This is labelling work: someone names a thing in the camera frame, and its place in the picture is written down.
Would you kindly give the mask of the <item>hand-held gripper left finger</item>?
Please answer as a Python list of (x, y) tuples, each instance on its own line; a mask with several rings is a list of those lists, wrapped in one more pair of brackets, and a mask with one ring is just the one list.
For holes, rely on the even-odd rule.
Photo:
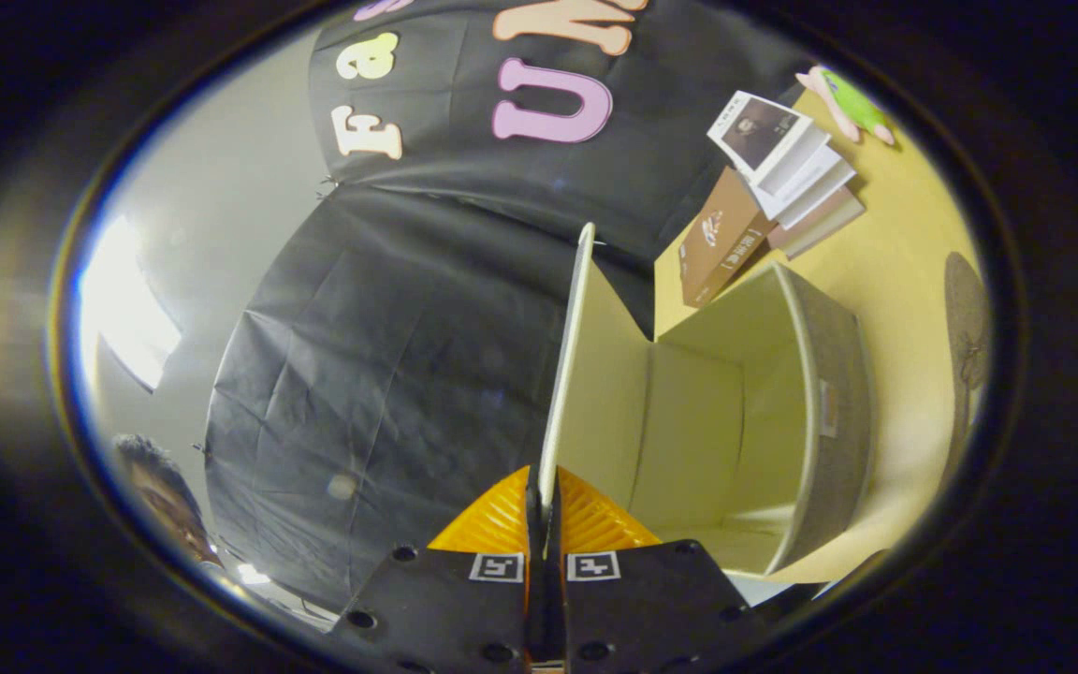
[(398, 545), (329, 638), (364, 673), (530, 673), (540, 606), (533, 469), (478, 496), (428, 545)]

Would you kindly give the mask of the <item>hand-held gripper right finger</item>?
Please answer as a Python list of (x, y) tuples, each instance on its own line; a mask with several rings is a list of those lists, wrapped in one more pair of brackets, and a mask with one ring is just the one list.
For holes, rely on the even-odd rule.
[(566, 673), (718, 673), (769, 630), (705, 545), (659, 540), (565, 468), (548, 532), (548, 634)]

